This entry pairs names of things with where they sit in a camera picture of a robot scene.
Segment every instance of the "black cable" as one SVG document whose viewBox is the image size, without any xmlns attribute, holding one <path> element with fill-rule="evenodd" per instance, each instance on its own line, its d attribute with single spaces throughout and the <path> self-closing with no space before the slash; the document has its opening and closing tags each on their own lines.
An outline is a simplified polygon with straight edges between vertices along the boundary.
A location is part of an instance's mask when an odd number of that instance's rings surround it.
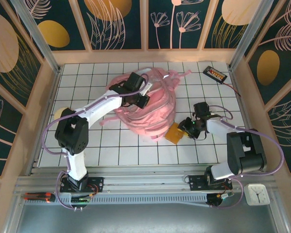
<svg viewBox="0 0 291 233">
<path fill-rule="evenodd" d="M 204 141 L 204 140 L 206 140 L 206 138 L 207 138 L 207 131 L 205 131 L 205 138 L 204 139 L 195 139 L 195 138 L 193 138 L 195 141 Z"/>
</svg>

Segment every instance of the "enclosure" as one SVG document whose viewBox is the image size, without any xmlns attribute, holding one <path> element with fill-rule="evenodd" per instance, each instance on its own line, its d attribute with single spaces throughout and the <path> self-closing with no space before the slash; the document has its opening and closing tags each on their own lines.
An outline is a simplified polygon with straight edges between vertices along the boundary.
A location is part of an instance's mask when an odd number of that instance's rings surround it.
<svg viewBox="0 0 291 233">
<path fill-rule="evenodd" d="M 208 66 L 227 75 L 226 85 L 203 73 Z M 135 134 L 120 121 L 99 124 L 114 112 L 89 130 L 85 165 L 90 177 L 104 178 L 103 192 L 86 210 L 92 215 L 61 209 L 58 201 L 24 200 L 27 192 L 54 192 L 57 174 L 66 170 L 62 155 L 41 148 L 56 111 L 82 108 L 113 78 L 145 67 L 191 71 L 176 88 L 175 122 L 205 101 L 231 111 L 230 123 L 281 145 L 278 172 L 240 178 L 243 186 L 264 184 L 270 205 L 248 206 L 243 197 L 234 209 L 207 209 L 196 200 L 211 192 L 191 191 L 185 177 L 226 161 L 226 142 L 207 134 L 175 145 Z M 59 152 L 55 131 L 56 125 L 48 130 L 45 144 Z M 261 140 L 271 171 L 280 152 Z M 224 204 L 239 198 L 238 183 L 233 190 Z M 69 195 L 61 197 L 69 202 Z M 50 224 L 42 230 L 42 222 Z M 222 226 L 291 232 L 291 0 L 0 0 L 0 232 L 217 232 Z"/>
</svg>

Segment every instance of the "yellow circle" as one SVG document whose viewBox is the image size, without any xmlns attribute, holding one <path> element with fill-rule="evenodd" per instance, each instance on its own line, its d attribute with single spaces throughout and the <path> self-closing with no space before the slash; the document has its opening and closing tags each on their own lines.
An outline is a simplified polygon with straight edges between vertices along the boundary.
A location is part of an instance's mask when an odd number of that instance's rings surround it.
<svg viewBox="0 0 291 233">
<path fill-rule="evenodd" d="M 231 25 L 249 24 L 257 11 L 261 0 L 224 0 L 222 4 L 222 17 Z"/>
<path fill-rule="evenodd" d="M 0 72 L 10 72 L 18 60 L 17 34 L 12 25 L 0 15 Z"/>
<path fill-rule="evenodd" d="M 272 50 L 266 50 L 258 61 L 258 81 L 264 86 L 271 84 L 277 76 L 279 66 L 278 54 Z"/>
<path fill-rule="evenodd" d="M 62 116 L 63 111 L 67 108 L 60 108 L 54 114 L 54 120 L 59 119 Z"/>
<path fill-rule="evenodd" d="M 46 20 L 39 23 L 38 27 L 49 45 L 62 48 L 69 44 L 69 34 L 61 24 L 52 20 Z"/>
<path fill-rule="evenodd" d="M 84 0 L 88 10 L 97 18 L 111 21 L 118 19 L 117 16 L 113 16 L 110 4 L 112 4 L 115 14 L 118 9 L 124 18 L 131 10 L 131 0 Z"/>
</svg>

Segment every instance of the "battery pack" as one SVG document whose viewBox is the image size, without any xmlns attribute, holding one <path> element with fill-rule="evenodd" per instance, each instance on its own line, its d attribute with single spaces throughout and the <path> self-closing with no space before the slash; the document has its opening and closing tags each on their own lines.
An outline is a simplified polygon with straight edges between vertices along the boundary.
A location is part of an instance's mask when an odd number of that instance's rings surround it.
<svg viewBox="0 0 291 233">
<path fill-rule="evenodd" d="M 213 80 L 217 81 L 218 83 L 223 83 L 227 78 L 227 75 L 221 73 L 220 71 L 208 66 L 204 71 L 208 77 L 212 78 Z"/>
</svg>

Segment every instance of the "metal frame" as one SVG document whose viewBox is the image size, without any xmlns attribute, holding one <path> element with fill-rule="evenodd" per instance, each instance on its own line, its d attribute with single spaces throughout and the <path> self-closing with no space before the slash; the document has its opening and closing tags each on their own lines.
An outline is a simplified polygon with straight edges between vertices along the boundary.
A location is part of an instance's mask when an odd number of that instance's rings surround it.
<svg viewBox="0 0 291 233">
<path fill-rule="evenodd" d="M 267 13 L 269 12 L 274 0 L 263 0 L 261 1 L 258 10 L 255 12 L 251 22 L 249 23 L 246 31 L 244 32 L 236 51 L 230 62 L 230 70 L 233 72 L 238 66 L 239 62 L 243 58 L 244 53 L 246 52 L 248 46 L 259 30 L 261 24 Z"/>
</svg>

